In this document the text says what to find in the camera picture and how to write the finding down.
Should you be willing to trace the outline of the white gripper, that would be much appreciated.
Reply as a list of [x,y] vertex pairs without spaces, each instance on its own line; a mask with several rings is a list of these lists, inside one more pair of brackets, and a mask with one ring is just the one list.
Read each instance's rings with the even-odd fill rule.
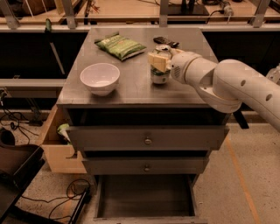
[[201,73],[198,70],[197,59],[201,55],[195,52],[185,52],[178,48],[170,49],[170,59],[152,52],[148,53],[148,62],[160,72],[166,72],[171,69],[171,77],[182,84],[192,85],[198,83],[201,79]]

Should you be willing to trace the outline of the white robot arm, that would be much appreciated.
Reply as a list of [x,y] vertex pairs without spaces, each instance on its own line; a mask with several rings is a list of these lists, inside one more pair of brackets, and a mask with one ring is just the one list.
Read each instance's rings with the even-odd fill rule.
[[219,63],[195,52],[171,50],[169,55],[148,54],[148,62],[161,72],[195,89],[211,108],[234,113],[248,105],[267,123],[280,130],[280,86],[236,59]]

